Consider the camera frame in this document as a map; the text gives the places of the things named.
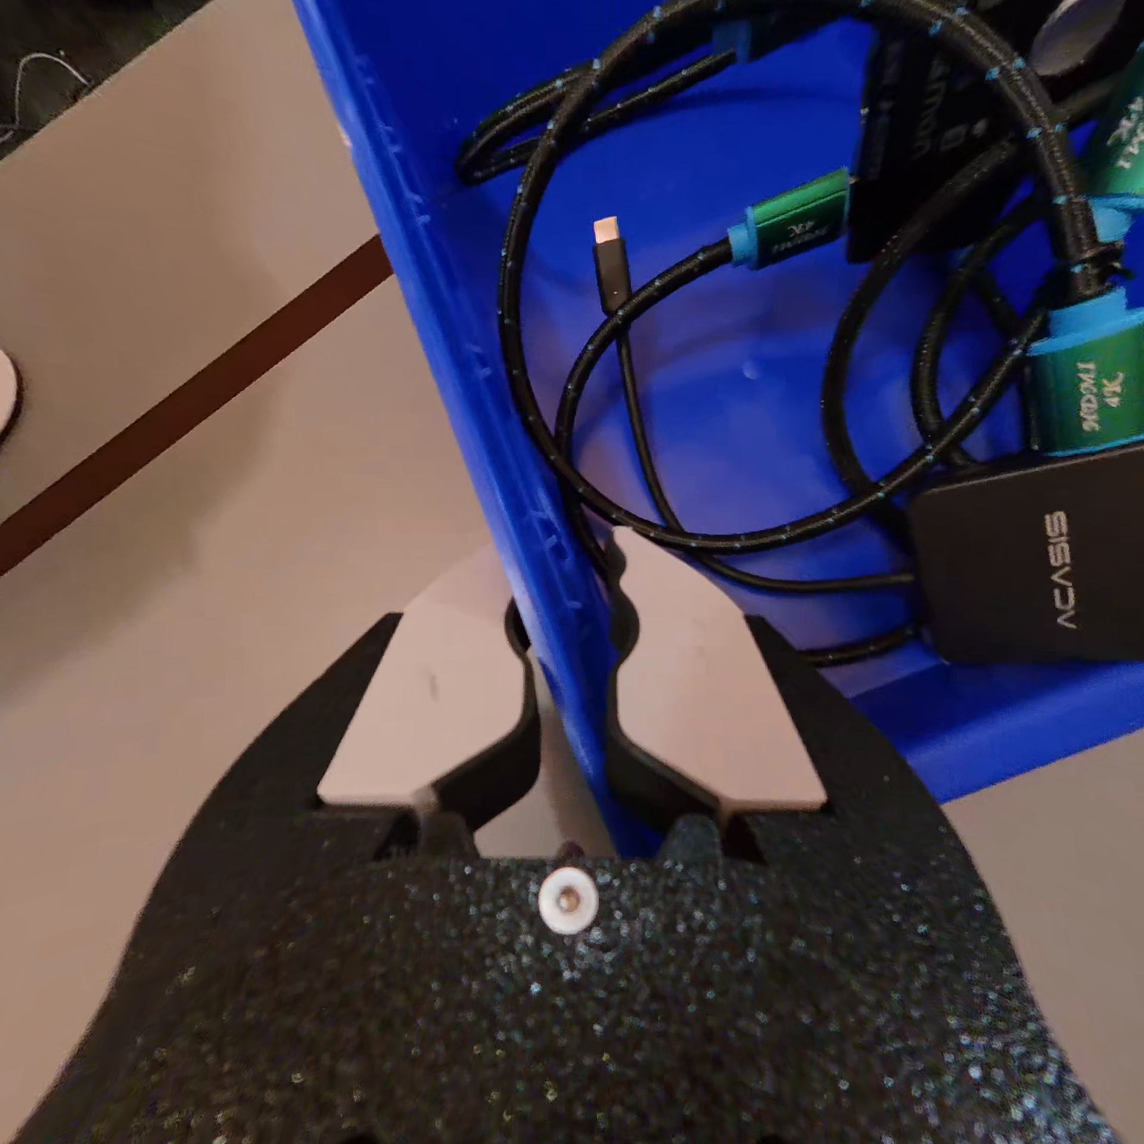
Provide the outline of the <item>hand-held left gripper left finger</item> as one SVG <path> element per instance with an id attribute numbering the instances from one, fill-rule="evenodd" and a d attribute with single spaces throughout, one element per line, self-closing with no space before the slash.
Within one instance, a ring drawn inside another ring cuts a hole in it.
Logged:
<path id="1" fill-rule="evenodd" d="M 451 812 L 474 833 L 534 789 L 537 759 L 528 636 L 496 551 L 480 546 L 396 615 L 316 800 Z"/>

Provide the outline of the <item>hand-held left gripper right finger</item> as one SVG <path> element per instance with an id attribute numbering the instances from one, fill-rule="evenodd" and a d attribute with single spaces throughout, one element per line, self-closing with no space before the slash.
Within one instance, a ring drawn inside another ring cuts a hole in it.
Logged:
<path id="1" fill-rule="evenodd" d="M 627 527 L 607 537 L 604 782 L 656 833 L 822 812 L 826 789 L 741 610 Z"/>

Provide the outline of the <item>blue plastic bin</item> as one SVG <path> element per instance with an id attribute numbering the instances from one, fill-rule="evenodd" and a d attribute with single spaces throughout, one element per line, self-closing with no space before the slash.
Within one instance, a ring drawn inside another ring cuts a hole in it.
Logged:
<path id="1" fill-rule="evenodd" d="M 482 114 L 590 63 L 649 8 L 298 4 L 563 729 L 626 858 L 645 858 L 656 836 L 604 789 L 607 610 L 511 408 L 495 326 L 517 174 L 465 189 L 451 157 Z M 717 237 L 748 201 L 850 164 L 865 40 L 860 23 L 831 23 L 558 164 L 521 282 L 546 414 L 602 320 L 590 220 L 619 216 L 642 282 Z M 690 529 L 783 527 L 844 499 L 817 384 L 855 280 L 831 245 L 764 273 L 711 273 L 640 320 L 656 460 Z M 938 803 L 1139 729 L 1139 664 L 949 668 L 912 644 L 826 679 Z"/>

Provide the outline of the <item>square black adapter box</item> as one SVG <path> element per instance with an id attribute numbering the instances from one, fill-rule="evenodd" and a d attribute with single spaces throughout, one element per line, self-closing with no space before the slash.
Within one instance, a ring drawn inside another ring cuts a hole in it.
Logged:
<path id="1" fill-rule="evenodd" d="M 1144 446 L 949 477 L 904 508 L 949 664 L 1144 660 Z"/>

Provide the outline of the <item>grey desk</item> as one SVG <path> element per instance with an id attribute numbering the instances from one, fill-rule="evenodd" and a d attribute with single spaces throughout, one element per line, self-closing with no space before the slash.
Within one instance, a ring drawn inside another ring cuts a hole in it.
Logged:
<path id="1" fill-rule="evenodd" d="M 4 159 L 4 517 L 370 245 L 289 4 L 208 4 Z M 4 1141 L 239 750 L 487 542 L 402 288 L 4 573 Z"/>

